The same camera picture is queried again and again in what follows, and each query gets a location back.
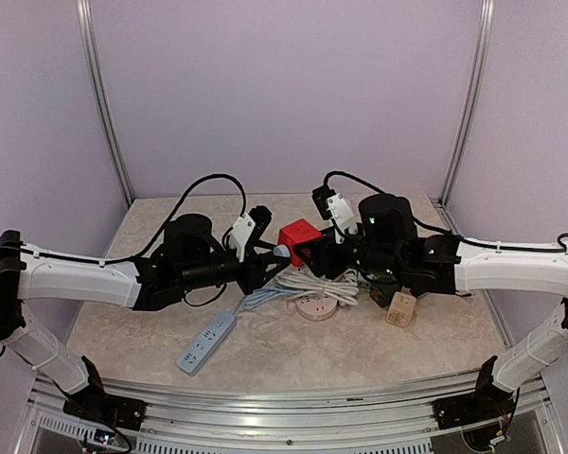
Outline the red cube socket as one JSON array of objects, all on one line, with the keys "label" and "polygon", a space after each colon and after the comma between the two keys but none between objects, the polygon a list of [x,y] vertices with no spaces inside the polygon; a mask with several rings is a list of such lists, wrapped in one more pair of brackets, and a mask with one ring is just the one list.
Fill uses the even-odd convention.
[{"label": "red cube socket", "polygon": [[298,244],[319,239],[322,236],[323,234],[317,228],[301,218],[279,230],[277,243],[283,244],[289,249],[291,253],[291,265],[298,269],[303,266],[303,261],[293,251],[293,247]]}]

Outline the light green plug adapter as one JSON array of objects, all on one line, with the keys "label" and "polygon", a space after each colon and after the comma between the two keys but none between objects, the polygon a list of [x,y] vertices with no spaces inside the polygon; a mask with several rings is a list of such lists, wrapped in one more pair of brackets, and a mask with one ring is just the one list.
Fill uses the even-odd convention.
[{"label": "light green plug adapter", "polygon": [[358,286],[361,288],[370,288],[374,284],[374,280],[369,277],[359,276]]}]

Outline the pink round socket hub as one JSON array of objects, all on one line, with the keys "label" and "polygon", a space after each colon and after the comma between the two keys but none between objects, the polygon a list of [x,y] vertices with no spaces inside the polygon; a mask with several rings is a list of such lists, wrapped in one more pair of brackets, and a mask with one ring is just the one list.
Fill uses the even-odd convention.
[{"label": "pink round socket hub", "polygon": [[295,300],[297,313],[306,320],[322,322],[332,317],[338,308],[338,302],[324,294],[301,296]]}]

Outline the dark green cube adapter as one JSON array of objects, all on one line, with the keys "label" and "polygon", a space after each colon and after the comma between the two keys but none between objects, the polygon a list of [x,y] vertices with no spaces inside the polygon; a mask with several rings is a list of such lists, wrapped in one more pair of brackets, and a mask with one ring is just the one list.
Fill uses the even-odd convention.
[{"label": "dark green cube adapter", "polygon": [[394,295],[400,291],[398,284],[383,284],[373,282],[369,289],[369,297],[381,308],[391,306]]}]

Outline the beige cube adapter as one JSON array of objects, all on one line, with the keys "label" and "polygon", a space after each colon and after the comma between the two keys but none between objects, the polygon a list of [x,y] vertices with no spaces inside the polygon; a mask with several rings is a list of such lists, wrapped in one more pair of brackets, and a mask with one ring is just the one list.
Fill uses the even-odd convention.
[{"label": "beige cube adapter", "polygon": [[416,303],[417,298],[413,295],[401,291],[395,292],[385,321],[397,327],[407,327],[414,317]]}]

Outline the light blue power strip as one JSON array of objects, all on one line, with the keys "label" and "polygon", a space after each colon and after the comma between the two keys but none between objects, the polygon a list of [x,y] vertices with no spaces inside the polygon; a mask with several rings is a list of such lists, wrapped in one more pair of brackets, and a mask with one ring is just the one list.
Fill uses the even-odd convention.
[{"label": "light blue power strip", "polygon": [[236,323],[237,316],[233,312],[218,312],[177,359],[177,367],[189,376],[198,374],[236,326]]}]

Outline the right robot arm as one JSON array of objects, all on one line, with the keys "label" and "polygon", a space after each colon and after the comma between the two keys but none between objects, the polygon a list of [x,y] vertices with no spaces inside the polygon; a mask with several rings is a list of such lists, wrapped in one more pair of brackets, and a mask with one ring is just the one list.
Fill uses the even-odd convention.
[{"label": "right robot arm", "polygon": [[568,235],[557,245],[486,242],[439,228],[421,237],[422,224],[403,197],[369,196],[357,213],[340,194],[317,189],[312,197],[331,226],[293,250],[318,277],[333,279],[353,269],[390,275],[399,288],[417,295],[498,289],[560,296],[560,305],[540,326],[482,365],[465,400],[471,418],[488,418],[528,378],[568,353]]}]

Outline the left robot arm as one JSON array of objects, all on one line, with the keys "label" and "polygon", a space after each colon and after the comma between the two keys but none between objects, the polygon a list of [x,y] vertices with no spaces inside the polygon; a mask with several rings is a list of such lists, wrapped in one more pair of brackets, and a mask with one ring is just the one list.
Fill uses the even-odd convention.
[{"label": "left robot arm", "polygon": [[0,344],[50,378],[90,418],[107,419],[114,401],[97,367],[70,353],[26,302],[90,302],[153,312],[201,288],[235,283],[248,295],[291,263],[287,247],[262,240],[269,222],[244,213],[218,240],[210,218],[181,215],[161,226],[152,253],[120,259],[61,255],[6,230],[0,235]]}]

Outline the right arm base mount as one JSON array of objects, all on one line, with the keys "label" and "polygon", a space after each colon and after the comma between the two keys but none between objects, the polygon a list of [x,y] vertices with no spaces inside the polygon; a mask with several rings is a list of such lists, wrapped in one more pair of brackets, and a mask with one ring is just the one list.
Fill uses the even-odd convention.
[{"label": "right arm base mount", "polygon": [[484,382],[470,393],[436,399],[432,408],[438,428],[448,429],[509,415],[515,400],[513,393]]}]

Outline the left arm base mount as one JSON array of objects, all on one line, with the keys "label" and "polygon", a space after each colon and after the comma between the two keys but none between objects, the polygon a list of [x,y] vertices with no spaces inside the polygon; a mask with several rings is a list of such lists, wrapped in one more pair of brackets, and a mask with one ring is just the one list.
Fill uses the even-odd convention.
[{"label": "left arm base mount", "polygon": [[63,412],[111,428],[138,431],[144,420],[147,403],[140,399],[109,394],[87,386],[65,397]]}]

